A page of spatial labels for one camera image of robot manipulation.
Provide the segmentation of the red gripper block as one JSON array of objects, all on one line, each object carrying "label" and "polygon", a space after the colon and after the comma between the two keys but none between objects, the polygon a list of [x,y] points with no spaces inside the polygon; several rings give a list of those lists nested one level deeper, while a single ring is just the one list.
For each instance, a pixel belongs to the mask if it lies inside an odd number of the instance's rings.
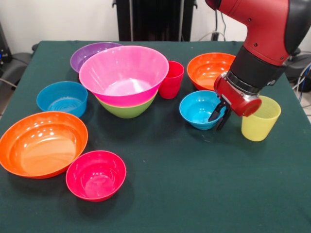
[{"label": "red gripper block", "polygon": [[[217,131],[220,131],[226,124],[231,116],[231,110],[239,117],[248,117],[255,113],[262,104],[258,94],[248,95],[238,90],[226,79],[226,74],[221,74],[218,76],[214,82],[214,91],[230,106],[226,108],[224,115],[218,120],[216,124]],[[220,102],[216,106],[208,119],[209,122],[218,118],[221,109],[225,107],[225,101]]]}]

